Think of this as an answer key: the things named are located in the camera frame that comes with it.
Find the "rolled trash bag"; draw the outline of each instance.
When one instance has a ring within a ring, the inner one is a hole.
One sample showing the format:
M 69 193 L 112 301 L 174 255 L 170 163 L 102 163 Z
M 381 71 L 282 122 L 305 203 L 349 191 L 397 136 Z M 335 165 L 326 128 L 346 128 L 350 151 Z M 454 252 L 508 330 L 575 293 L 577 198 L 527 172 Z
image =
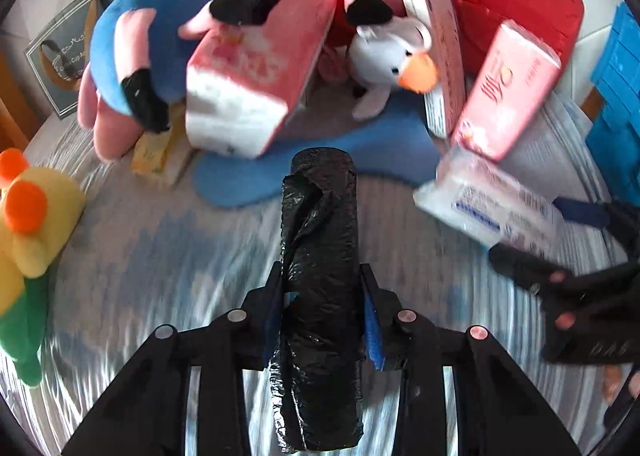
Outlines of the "rolled trash bag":
M 270 364 L 284 452 L 354 447 L 362 436 L 359 266 L 351 157 L 329 147 L 301 151 L 282 187 L 286 308 Z

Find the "pink box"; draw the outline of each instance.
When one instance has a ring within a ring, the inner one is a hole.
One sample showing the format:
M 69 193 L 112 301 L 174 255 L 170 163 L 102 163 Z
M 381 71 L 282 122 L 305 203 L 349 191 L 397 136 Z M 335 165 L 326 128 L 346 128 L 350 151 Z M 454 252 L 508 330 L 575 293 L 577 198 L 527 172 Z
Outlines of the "pink box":
M 501 160 L 538 111 L 560 74 L 553 49 L 514 21 L 495 34 L 451 143 Z
M 187 67 L 194 147 L 255 158 L 296 109 L 334 18 L 336 0 L 281 0 L 261 27 L 220 24 Z

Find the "yellow package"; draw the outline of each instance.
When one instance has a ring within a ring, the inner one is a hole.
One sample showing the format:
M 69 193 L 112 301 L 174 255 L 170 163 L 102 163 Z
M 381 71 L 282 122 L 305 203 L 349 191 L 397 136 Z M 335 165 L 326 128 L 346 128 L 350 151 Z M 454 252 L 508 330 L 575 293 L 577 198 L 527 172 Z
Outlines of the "yellow package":
M 184 102 L 169 108 L 171 129 L 164 133 L 146 131 L 136 143 L 131 171 L 145 178 L 173 185 L 193 152 L 184 125 Z

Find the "blue mat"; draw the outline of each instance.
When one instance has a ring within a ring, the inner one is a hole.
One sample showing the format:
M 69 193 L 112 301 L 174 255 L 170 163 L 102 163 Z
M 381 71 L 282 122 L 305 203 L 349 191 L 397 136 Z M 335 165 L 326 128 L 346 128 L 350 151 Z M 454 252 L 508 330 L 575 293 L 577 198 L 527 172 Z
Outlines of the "blue mat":
M 280 194 L 293 156 L 308 147 L 348 152 L 359 173 L 384 175 L 418 187 L 433 179 L 440 153 L 420 117 L 422 95 L 393 93 L 380 117 L 346 135 L 317 141 L 280 141 L 255 160 L 205 153 L 196 160 L 193 185 L 216 207 L 240 207 Z

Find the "black plush ear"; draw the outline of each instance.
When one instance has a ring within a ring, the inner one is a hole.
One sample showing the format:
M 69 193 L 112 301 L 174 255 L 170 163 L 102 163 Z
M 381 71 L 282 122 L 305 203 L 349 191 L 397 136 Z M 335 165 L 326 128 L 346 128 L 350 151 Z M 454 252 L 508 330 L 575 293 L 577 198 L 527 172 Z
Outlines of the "black plush ear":
M 347 7 L 347 23 L 360 25 L 384 25 L 394 17 L 394 12 L 382 0 L 353 0 Z
M 143 128 L 155 133 L 169 129 L 169 106 L 151 85 L 151 71 L 148 68 L 136 70 L 124 78 L 120 86 L 133 118 Z
M 211 17 L 228 25 L 263 25 L 280 0 L 213 0 Z

